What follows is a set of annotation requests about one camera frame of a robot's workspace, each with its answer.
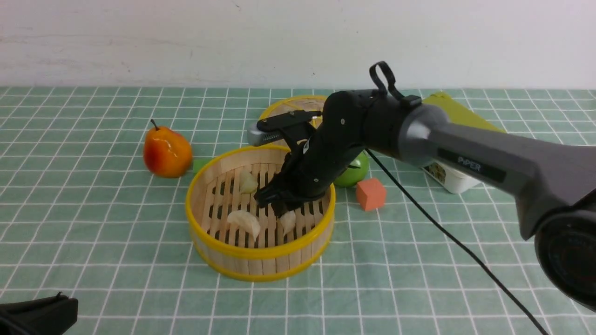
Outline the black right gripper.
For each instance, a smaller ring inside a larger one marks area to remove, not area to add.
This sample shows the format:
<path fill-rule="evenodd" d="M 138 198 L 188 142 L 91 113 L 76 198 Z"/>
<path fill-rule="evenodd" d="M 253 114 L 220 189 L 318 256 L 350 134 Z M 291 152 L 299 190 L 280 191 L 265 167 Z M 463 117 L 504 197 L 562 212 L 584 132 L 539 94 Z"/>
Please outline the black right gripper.
<path fill-rule="evenodd" d="M 315 128 L 310 121 L 322 116 Z M 271 205 L 277 218 L 298 204 L 319 199 L 364 149 L 363 112 L 288 112 L 261 120 L 290 147 L 289 159 L 268 185 L 254 195 L 260 208 Z"/>

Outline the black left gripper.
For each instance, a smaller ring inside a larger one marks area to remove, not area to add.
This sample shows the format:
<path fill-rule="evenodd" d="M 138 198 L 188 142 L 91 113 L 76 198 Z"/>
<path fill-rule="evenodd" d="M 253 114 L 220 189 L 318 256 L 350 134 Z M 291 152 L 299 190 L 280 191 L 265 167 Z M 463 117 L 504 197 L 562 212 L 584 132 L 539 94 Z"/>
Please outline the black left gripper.
<path fill-rule="evenodd" d="M 77 322 L 79 301 L 59 292 L 51 297 L 0 305 L 2 335 L 63 335 Z"/>

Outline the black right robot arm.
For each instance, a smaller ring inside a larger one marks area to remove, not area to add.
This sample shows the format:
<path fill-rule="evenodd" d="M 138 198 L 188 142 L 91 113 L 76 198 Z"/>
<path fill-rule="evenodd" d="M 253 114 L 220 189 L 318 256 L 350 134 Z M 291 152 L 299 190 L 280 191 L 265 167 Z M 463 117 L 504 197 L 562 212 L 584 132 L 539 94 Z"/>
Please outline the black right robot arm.
<path fill-rule="evenodd" d="M 595 310 L 595 148 L 567 146 L 449 121 L 397 91 L 339 91 L 321 112 L 294 111 L 247 129 L 252 146 L 285 140 L 281 172 L 255 194 L 282 216 L 320 199 L 366 148 L 416 167 L 438 161 L 514 197 L 523 240 L 567 297 Z"/>

